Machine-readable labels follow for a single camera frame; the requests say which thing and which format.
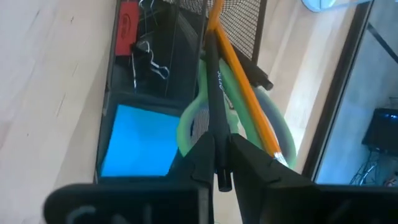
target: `red object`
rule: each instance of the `red object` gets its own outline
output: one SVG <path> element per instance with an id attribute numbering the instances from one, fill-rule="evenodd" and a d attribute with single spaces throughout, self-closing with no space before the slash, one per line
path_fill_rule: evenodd
<path id="1" fill-rule="evenodd" d="M 137 1 L 122 2 L 119 12 L 116 56 L 131 55 L 131 45 L 136 42 L 139 10 Z"/>

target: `light wood surface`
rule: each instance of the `light wood surface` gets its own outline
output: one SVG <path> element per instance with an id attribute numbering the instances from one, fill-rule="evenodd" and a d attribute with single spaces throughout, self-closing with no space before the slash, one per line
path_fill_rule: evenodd
<path id="1" fill-rule="evenodd" d="M 115 5 L 0 1 L 0 223 L 38 223 L 54 188 L 91 182 Z M 268 0 L 259 65 L 303 155 L 352 13 Z M 220 223 L 241 222 L 232 196 L 215 198 Z"/>

